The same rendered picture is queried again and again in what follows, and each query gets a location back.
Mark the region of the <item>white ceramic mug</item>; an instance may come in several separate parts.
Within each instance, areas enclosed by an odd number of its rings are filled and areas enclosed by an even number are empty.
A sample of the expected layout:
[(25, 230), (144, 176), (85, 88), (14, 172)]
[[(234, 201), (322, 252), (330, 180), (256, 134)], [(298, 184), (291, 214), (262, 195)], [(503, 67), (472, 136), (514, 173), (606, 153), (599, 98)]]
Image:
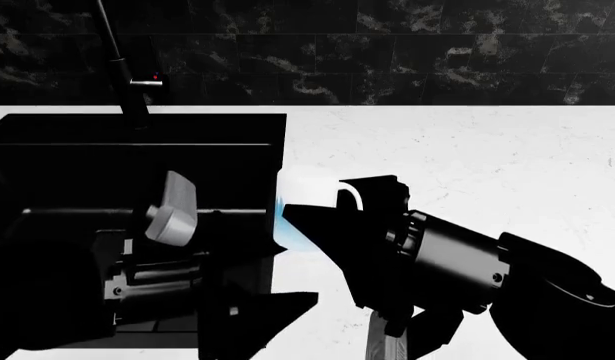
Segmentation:
[(317, 247), (283, 218), (283, 210), (286, 205), (335, 208), (339, 191), (351, 194), (353, 209), (364, 209), (359, 191), (323, 167), (295, 165), (279, 170), (274, 209), (274, 241), (290, 251), (316, 251)]

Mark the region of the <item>black kitchen faucet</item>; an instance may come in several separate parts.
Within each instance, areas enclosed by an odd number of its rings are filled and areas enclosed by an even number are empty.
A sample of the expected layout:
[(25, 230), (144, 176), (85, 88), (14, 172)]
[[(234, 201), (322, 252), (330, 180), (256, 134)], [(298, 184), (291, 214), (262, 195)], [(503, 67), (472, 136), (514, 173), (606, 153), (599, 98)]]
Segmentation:
[(106, 70), (112, 88), (118, 96), (118, 104), (126, 127), (138, 130), (149, 128), (150, 113), (144, 95), (168, 89), (169, 78), (166, 74), (157, 71), (152, 72), (146, 78), (135, 77), (128, 59), (121, 52), (115, 27), (107, 14), (104, 0), (88, 0), (88, 3), (101, 41)]

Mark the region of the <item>black kitchen sink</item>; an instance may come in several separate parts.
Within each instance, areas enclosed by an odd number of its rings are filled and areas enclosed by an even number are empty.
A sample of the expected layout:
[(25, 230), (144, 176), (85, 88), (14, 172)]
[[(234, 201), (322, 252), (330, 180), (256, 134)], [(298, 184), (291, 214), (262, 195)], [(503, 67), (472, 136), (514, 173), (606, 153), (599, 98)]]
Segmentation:
[(271, 338), (282, 114), (0, 120), (0, 360)]

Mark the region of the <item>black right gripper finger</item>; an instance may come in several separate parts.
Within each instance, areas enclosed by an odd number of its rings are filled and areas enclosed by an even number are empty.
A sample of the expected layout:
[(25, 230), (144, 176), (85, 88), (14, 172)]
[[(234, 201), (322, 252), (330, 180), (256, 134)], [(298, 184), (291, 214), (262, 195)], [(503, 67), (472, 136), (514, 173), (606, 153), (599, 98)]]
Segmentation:
[(358, 191), (364, 211), (407, 211), (409, 187), (398, 181), (397, 176), (371, 176), (357, 179), (343, 179)]
[(342, 212), (323, 206), (289, 204), (280, 218), (280, 246), (291, 251), (321, 251), (334, 236)]

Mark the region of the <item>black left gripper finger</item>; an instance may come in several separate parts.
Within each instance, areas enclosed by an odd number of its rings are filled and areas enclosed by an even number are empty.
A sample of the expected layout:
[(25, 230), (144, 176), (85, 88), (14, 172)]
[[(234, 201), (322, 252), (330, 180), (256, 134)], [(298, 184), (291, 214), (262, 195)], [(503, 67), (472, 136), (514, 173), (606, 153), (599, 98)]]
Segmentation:
[(317, 305), (318, 297), (313, 292), (271, 293), (231, 306), (226, 321), (225, 360), (251, 360)]
[(287, 248), (284, 248), (275, 241), (273, 230), (259, 226), (250, 227), (247, 230), (247, 259), (256, 260), (265, 257), (275, 257), (287, 251)]

